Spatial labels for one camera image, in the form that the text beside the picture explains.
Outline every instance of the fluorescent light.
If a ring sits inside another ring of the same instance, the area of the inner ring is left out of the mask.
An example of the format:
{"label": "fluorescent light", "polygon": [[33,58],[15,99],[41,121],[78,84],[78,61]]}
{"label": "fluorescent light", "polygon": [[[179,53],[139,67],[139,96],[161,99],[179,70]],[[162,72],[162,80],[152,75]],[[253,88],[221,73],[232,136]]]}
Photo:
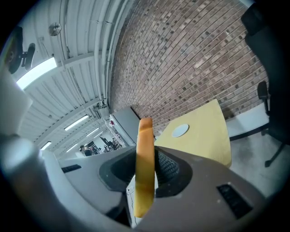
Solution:
{"label": "fluorescent light", "polygon": [[74,127],[76,124],[80,123],[81,121],[87,119],[89,116],[85,115],[84,117],[81,117],[80,119],[78,119],[77,121],[75,121],[74,123],[72,123],[71,125],[69,125],[68,127],[64,128],[65,131],[68,131],[69,129],[71,129],[72,127]]}
{"label": "fluorescent light", "polygon": [[75,144],[74,146],[72,146],[70,149],[67,150],[67,152],[69,152],[71,149],[73,149],[77,144]]}
{"label": "fluorescent light", "polygon": [[44,146],[42,148],[40,148],[41,150],[45,150],[49,145],[51,145],[51,142],[48,141],[46,144],[44,144]]}
{"label": "fluorescent light", "polygon": [[20,78],[16,83],[19,87],[24,90],[28,85],[30,85],[33,81],[39,78],[41,75],[47,73],[53,68],[56,68],[57,65],[55,63],[54,57],[42,62],[38,66],[29,70],[22,78]]}
{"label": "fluorescent light", "polygon": [[95,132],[96,130],[98,130],[98,129],[99,129],[99,127],[96,128],[95,130],[93,130],[90,134],[88,134],[87,137],[90,136],[92,133],[94,133],[94,132]]}
{"label": "fluorescent light", "polygon": [[[101,133],[103,133],[103,131],[102,131]],[[100,133],[100,134],[101,134],[101,133]],[[94,138],[96,138],[96,137],[99,136],[100,134],[96,135]]]}

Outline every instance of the ceiling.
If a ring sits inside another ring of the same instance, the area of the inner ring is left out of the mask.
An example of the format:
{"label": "ceiling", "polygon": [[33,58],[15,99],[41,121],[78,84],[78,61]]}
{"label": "ceiling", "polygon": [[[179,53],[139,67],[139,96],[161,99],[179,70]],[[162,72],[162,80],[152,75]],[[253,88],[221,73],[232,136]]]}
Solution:
{"label": "ceiling", "polygon": [[[106,128],[103,117],[108,115],[111,68],[132,3],[133,0],[43,0],[19,23],[24,51],[35,43],[32,67],[51,57],[55,57],[58,66],[24,90],[33,104],[25,115],[20,136],[39,147],[51,141],[47,150],[59,157],[76,143],[90,142]],[[62,27],[57,36],[48,33],[53,23]],[[17,81],[25,73],[24,68],[19,68],[13,78]],[[89,118],[64,130],[84,115]],[[86,137],[98,127],[96,133]]]}

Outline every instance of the wooden table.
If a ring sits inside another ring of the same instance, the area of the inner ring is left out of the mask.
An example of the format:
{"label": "wooden table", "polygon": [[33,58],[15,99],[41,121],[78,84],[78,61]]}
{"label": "wooden table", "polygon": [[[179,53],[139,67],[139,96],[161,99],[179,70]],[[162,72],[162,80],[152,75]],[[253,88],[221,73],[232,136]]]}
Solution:
{"label": "wooden table", "polygon": [[[172,137],[174,129],[181,124],[188,124],[188,131],[180,137]],[[155,145],[206,157],[227,167],[232,164],[227,126],[216,99],[172,120]]]}

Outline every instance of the black chair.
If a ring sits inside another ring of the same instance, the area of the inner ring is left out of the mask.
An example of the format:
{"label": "black chair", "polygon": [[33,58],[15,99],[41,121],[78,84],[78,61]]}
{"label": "black chair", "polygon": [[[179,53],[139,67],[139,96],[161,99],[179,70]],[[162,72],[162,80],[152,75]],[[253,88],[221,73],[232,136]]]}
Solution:
{"label": "black chair", "polygon": [[258,96],[265,105],[269,116],[268,134],[279,140],[282,144],[274,156],[265,162],[269,167],[282,151],[285,144],[290,145],[290,72],[287,57],[287,45],[281,33],[275,30],[275,23],[270,23],[271,17],[267,12],[253,4],[242,16],[242,22],[248,33],[245,37],[247,45],[260,59],[265,67],[269,79],[269,94],[265,81],[258,84]]}

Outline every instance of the white floor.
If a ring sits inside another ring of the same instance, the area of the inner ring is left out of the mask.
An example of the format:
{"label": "white floor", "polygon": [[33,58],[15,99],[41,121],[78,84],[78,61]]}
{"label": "white floor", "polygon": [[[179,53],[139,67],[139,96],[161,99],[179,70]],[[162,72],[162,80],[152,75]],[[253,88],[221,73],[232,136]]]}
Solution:
{"label": "white floor", "polygon": [[[264,163],[278,150],[281,143],[269,135],[261,133],[231,142],[232,165],[230,169],[242,176],[257,189],[269,197],[283,187],[290,173],[290,146],[285,146],[280,155],[268,168]],[[141,218],[133,215],[135,178],[127,188],[127,199],[130,207],[132,227],[136,226]]]}

